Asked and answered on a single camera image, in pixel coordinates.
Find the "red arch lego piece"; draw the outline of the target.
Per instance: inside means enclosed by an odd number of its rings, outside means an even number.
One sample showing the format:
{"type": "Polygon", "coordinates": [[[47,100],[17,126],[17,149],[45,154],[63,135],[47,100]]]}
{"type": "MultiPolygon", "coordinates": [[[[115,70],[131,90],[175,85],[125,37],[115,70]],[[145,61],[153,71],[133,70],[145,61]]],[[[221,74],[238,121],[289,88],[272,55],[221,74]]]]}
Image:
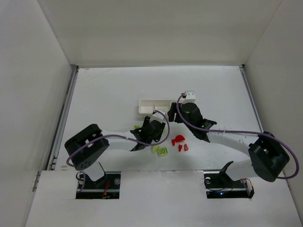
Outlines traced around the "red arch lego piece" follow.
{"type": "Polygon", "coordinates": [[[178,143],[182,143],[185,141],[185,137],[183,135],[177,135],[174,139],[171,140],[172,146],[175,146],[178,143]]]}

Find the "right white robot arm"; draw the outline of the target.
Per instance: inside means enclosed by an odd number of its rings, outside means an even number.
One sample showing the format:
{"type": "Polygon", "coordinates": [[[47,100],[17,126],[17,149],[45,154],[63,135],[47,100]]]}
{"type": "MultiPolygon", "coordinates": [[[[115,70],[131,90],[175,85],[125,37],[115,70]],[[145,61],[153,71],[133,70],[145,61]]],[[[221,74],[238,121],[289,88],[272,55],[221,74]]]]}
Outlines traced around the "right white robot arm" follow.
{"type": "Polygon", "coordinates": [[[248,159],[228,161],[224,167],[223,171],[233,181],[258,176],[274,182],[290,160],[271,133],[229,133],[215,121],[204,118],[194,103],[173,102],[168,116],[170,122],[184,123],[199,140],[224,145],[247,155],[248,159]]]}

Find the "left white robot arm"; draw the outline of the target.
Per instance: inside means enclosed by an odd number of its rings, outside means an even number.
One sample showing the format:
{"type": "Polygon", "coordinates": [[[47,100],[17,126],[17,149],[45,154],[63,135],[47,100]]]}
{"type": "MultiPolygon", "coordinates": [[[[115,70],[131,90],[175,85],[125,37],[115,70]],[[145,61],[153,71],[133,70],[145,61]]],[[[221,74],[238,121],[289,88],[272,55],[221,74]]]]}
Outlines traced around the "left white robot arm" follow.
{"type": "Polygon", "coordinates": [[[97,182],[105,175],[98,163],[105,151],[134,152],[159,145],[165,141],[161,137],[167,123],[166,114],[156,110],[152,116],[144,118],[140,128],[126,132],[105,131],[97,124],[91,124],[65,142],[69,155],[66,164],[97,182]]]}

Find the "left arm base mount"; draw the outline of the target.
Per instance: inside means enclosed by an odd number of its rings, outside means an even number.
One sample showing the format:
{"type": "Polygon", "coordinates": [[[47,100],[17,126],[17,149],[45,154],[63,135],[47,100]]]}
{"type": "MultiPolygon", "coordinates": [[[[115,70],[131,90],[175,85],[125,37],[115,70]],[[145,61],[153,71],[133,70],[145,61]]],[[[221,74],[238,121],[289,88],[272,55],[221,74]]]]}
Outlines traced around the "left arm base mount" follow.
{"type": "Polygon", "coordinates": [[[121,172],[105,171],[100,162],[76,174],[76,199],[119,199],[121,172]]]}

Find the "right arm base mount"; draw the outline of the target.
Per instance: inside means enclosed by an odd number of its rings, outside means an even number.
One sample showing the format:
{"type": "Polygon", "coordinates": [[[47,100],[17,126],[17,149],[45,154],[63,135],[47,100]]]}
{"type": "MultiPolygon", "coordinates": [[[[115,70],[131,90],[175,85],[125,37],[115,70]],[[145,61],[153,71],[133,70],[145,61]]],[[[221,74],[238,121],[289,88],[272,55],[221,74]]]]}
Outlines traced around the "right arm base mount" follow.
{"type": "Polygon", "coordinates": [[[232,180],[226,173],[233,161],[220,170],[204,171],[204,185],[208,199],[252,199],[254,187],[250,179],[232,180]]]}

